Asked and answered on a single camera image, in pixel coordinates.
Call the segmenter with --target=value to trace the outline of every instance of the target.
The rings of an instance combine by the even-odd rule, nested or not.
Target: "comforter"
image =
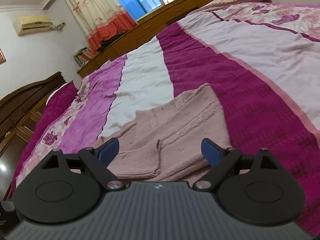
[[[317,8],[244,3],[172,24],[84,78],[75,101],[24,163],[17,184],[52,148],[77,152],[132,121],[137,110],[208,83],[223,108],[231,145],[247,154],[269,148],[305,190],[298,223],[318,233],[319,15]]]

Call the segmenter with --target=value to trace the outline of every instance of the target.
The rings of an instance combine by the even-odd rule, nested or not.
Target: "pink sweater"
[[[120,179],[186,180],[193,184],[210,167],[201,154],[201,141],[210,138],[230,147],[222,106],[210,85],[181,93],[167,104],[137,111],[136,118],[110,137],[120,151],[108,169]]]

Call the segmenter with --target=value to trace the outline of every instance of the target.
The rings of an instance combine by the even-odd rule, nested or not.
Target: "air conditioner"
[[[48,31],[52,26],[50,18],[46,15],[23,16],[13,23],[17,35]]]

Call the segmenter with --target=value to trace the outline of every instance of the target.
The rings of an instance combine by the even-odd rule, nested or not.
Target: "wooden headboard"
[[[6,200],[15,168],[50,94],[65,83],[61,72],[21,87],[0,100],[0,200]]]

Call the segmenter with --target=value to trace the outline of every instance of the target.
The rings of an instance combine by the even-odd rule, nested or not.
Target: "cream curtain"
[[[92,52],[100,41],[132,29],[136,22],[118,0],[65,0]]]

